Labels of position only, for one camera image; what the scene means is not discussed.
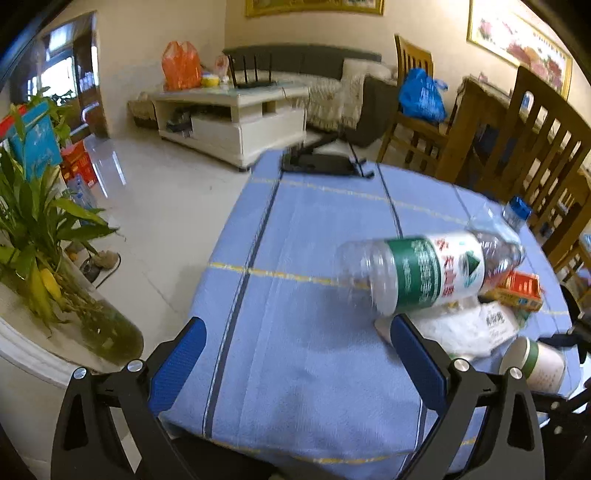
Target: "small cardboard box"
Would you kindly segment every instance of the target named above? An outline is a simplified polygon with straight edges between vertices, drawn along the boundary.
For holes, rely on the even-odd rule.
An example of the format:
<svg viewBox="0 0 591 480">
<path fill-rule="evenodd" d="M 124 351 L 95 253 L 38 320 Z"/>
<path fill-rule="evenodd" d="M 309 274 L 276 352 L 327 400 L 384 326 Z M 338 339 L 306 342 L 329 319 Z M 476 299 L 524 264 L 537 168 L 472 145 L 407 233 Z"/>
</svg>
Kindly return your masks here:
<svg viewBox="0 0 591 480">
<path fill-rule="evenodd" d="M 544 304 L 538 275 L 516 271 L 511 272 L 497 288 L 486 292 L 484 297 L 528 312 L 537 312 Z"/>
</svg>

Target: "blue bottle cap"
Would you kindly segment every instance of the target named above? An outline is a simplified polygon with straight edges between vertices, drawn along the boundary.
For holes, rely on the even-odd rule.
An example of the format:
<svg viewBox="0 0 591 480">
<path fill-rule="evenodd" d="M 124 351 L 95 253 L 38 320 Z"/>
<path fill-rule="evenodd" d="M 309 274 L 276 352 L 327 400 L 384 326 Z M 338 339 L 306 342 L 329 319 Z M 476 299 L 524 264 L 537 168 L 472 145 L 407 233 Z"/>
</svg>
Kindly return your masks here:
<svg viewBox="0 0 591 480">
<path fill-rule="evenodd" d="M 524 202 L 521 197 L 515 196 L 509 202 L 511 209 L 524 222 L 528 220 L 531 215 L 531 207 Z"/>
</svg>

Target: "orange plastic bag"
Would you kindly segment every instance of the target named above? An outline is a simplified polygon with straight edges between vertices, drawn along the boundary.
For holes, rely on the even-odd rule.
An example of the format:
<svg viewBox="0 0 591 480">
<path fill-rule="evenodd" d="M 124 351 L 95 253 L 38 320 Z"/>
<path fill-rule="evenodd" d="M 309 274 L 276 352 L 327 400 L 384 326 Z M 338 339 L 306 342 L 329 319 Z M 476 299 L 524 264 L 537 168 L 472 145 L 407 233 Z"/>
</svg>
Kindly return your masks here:
<svg viewBox="0 0 591 480">
<path fill-rule="evenodd" d="M 190 42 L 172 41 L 162 54 L 162 70 L 167 90 L 183 90 L 201 86 L 199 53 Z"/>
</svg>

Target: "potted plant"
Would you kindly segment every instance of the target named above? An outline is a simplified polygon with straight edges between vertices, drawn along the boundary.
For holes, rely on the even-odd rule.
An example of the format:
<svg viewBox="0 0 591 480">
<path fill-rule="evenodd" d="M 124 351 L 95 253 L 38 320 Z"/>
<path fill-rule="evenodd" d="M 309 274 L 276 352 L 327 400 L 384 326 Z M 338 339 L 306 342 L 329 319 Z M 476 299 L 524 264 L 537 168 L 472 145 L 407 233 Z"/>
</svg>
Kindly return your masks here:
<svg viewBox="0 0 591 480">
<path fill-rule="evenodd" d="M 64 111 L 52 118 L 54 125 L 65 124 Z M 34 125 L 25 126 L 14 105 L 11 114 L 24 149 Z M 100 209 L 86 210 L 67 191 L 59 192 L 59 166 L 46 165 L 41 177 L 27 179 L 12 153 L 0 148 L 0 167 L 0 280 L 26 299 L 48 335 L 68 324 L 90 351 L 112 364 L 139 358 L 139 329 L 92 287 L 62 249 L 62 242 L 79 241 L 96 255 L 90 241 L 116 229 L 98 215 Z"/>
</svg>

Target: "blue box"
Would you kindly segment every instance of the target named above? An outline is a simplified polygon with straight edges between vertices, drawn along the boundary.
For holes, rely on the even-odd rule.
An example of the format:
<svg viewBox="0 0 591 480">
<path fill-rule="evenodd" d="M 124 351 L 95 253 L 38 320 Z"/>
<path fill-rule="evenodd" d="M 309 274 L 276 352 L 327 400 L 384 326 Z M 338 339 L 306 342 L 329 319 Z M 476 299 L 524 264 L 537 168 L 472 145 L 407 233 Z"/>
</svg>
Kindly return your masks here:
<svg viewBox="0 0 591 480">
<path fill-rule="evenodd" d="M 43 102 L 22 116 L 26 131 L 24 159 L 22 142 L 18 138 L 16 127 L 13 125 L 7 132 L 12 152 L 22 165 L 27 180 L 41 177 L 47 164 L 55 166 L 61 163 L 60 147 L 47 114 L 48 110 L 49 105 Z"/>
</svg>

